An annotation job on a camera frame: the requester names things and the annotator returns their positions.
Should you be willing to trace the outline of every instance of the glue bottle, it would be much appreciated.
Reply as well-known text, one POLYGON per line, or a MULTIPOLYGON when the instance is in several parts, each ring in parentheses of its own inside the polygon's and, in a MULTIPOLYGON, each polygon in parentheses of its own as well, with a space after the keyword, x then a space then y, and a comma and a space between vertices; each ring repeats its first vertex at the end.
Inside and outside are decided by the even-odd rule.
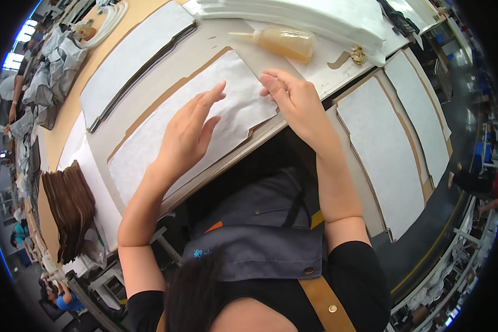
POLYGON ((251 38, 262 48, 302 63, 308 63, 314 51, 315 36, 310 31, 266 28, 254 33, 231 32, 231 35, 251 38))

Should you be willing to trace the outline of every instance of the black shirt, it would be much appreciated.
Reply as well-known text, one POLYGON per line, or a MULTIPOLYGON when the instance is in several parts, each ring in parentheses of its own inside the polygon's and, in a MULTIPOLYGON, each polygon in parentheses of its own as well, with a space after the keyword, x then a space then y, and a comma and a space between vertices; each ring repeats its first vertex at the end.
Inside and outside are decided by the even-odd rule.
MULTIPOLYGON (((334 290, 356 332, 383 331, 389 322, 390 293, 374 250, 359 241, 346 242, 323 261, 323 276, 334 290)), ((299 332, 324 331, 296 279, 253 279, 225 282, 222 306, 251 297, 284 315, 299 332)), ((137 293, 127 302, 137 332, 154 332, 164 310, 164 292, 137 293)))

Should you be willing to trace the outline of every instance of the brown leather strap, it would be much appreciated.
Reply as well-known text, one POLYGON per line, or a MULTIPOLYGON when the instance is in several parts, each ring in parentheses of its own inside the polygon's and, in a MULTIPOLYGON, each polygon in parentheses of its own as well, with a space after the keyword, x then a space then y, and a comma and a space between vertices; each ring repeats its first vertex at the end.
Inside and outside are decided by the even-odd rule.
POLYGON ((356 332, 338 297, 325 278, 299 279, 304 293, 323 324, 325 332, 356 332))
POLYGON ((157 332, 164 332, 164 313, 160 315, 160 320, 157 324, 157 332))

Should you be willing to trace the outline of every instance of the blue embroidery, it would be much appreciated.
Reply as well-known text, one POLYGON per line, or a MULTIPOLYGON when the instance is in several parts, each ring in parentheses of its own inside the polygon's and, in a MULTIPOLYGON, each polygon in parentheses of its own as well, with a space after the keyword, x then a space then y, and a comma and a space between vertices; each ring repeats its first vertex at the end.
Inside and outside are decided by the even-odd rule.
POLYGON ((206 252, 203 252, 203 250, 194 250, 194 257, 199 258, 203 255, 208 255, 210 254, 210 250, 207 250, 206 252))

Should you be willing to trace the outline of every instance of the person in red shirt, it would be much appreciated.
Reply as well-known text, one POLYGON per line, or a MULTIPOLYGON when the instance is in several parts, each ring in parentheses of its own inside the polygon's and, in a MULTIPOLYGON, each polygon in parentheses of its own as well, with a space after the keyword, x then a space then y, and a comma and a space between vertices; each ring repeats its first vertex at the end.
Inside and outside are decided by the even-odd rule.
POLYGON ((490 194, 493 200, 479 208, 480 212, 498 208, 498 170, 496 171, 496 176, 492 179, 491 177, 480 178, 476 174, 470 174, 462 168, 461 163, 457 164, 457 169, 458 173, 450 172, 448 176, 448 188, 451 188, 452 183, 455 183, 473 196, 476 196, 476 194, 490 194))

